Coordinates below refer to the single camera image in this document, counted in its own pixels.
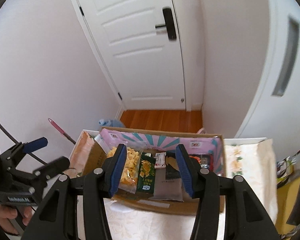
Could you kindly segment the person's left hand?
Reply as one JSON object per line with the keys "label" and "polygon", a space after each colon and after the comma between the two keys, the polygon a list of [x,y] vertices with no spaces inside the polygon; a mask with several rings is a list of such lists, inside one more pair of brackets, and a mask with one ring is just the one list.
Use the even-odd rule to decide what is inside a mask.
{"label": "person's left hand", "polygon": [[[27,226],[34,214],[34,210],[31,206],[26,206],[23,211],[23,224]],[[12,236],[19,236],[18,230],[12,225],[10,219],[16,219],[18,212],[8,206],[0,205],[0,226],[2,230]]]}

